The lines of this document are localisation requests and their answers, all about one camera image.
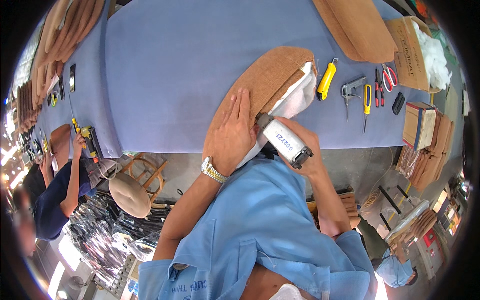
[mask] face mask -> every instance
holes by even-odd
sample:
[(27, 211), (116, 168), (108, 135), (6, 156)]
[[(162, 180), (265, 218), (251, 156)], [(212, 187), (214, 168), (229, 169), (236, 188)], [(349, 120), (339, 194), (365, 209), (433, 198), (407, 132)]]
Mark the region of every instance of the face mask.
[(301, 296), (299, 289), (286, 283), (280, 287), (277, 293), (273, 295), (269, 300), (306, 300)]

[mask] watch face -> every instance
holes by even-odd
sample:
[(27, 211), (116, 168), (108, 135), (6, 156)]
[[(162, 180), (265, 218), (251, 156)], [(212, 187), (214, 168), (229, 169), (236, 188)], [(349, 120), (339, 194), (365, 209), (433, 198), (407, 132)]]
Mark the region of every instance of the watch face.
[(203, 172), (208, 165), (208, 157), (205, 157), (204, 162), (202, 163), (202, 167), (200, 168), (200, 171)]

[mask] round upholstered stool seat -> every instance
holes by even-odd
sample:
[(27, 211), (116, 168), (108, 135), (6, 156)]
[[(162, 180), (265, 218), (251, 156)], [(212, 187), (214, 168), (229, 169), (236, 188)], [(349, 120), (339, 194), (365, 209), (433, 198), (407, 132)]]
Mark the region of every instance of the round upholstered stool seat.
[(146, 189), (125, 173), (117, 173), (108, 182), (108, 189), (117, 205), (134, 217), (146, 217), (152, 207)]

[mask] blue padded work table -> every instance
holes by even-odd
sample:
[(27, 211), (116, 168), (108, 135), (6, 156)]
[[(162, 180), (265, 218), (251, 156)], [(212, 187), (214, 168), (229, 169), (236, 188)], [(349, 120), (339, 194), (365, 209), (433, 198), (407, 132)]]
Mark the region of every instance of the blue padded work table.
[[(384, 20), (401, 17), (382, 0), (373, 2)], [(320, 74), (339, 58), (327, 99), (314, 100), (297, 116), (318, 134), (321, 148), (404, 145), (405, 105), (392, 113), (396, 95), (402, 92), (406, 102), (429, 101), (420, 90), (385, 91), (385, 106), (373, 102), (362, 135), (362, 88), (362, 99), (349, 103), (346, 122), (341, 86), (366, 75), (374, 88), (381, 65), (348, 59), (311, 0), (133, 0), (108, 20), (105, 41), (108, 95), (121, 148), (202, 152), (208, 126), (232, 84), (278, 46), (311, 50)], [(387, 65), (395, 70), (393, 62)]]
[[(40, 138), (40, 129), (50, 139), (50, 133), (63, 124), (72, 125), (72, 111), (79, 126), (93, 126), (104, 157), (117, 158), (122, 155), (120, 144), (113, 126), (105, 79), (105, 30), (107, 26), (109, 0), (105, 1), (102, 14), (90, 33), (79, 44), (63, 66), (63, 87), (65, 98), (59, 99), (55, 107), (47, 105), (44, 99), (32, 137)], [(70, 93), (70, 66), (75, 64), (75, 91)], [(59, 91), (57, 83), (53, 90)], [(73, 155), (71, 131), (70, 158)]]

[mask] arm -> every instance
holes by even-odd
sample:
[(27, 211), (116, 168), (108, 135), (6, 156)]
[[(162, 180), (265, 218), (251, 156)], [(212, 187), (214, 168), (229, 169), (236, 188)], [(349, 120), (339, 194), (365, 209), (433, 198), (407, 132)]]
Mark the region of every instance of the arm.
[(306, 176), (312, 184), (313, 195), (318, 208), (318, 223), (322, 233), (336, 239), (340, 234), (351, 230), (345, 207), (337, 195), (322, 162), (318, 136), (297, 122), (275, 117), (287, 125), (312, 150), (313, 157), (307, 159), (301, 170), (292, 169)]
[(52, 165), (53, 156), (50, 153), (46, 153), (43, 157), (43, 160), (40, 162), (40, 171), (43, 175), (43, 181), (45, 182), (45, 188), (48, 187), (50, 182), (52, 182), (53, 175), (51, 172), (51, 165)]
[(78, 205), (78, 186), (80, 184), (80, 156), (82, 155), (82, 146), (85, 139), (80, 132), (73, 140), (73, 160), (70, 171), (70, 181), (68, 182), (67, 197), (60, 202), (60, 209), (66, 217), (69, 217)]
[(396, 257), (398, 258), (398, 261), (401, 264), (404, 264), (404, 263), (407, 262), (407, 259), (405, 258), (405, 254), (403, 253), (403, 247), (402, 247), (401, 240), (399, 240), (398, 243), (396, 244), (396, 249), (395, 249), (394, 252), (395, 252)]
[[(212, 164), (223, 176), (230, 176), (235, 167), (255, 145), (258, 127), (248, 128), (250, 97), (240, 89), (231, 98), (222, 124), (214, 132)], [(177, 247), (193, 229), (213, 201), (221, 184), (205, 174), (177, 201), (163, 225), (153, 260), (173, 259)]]

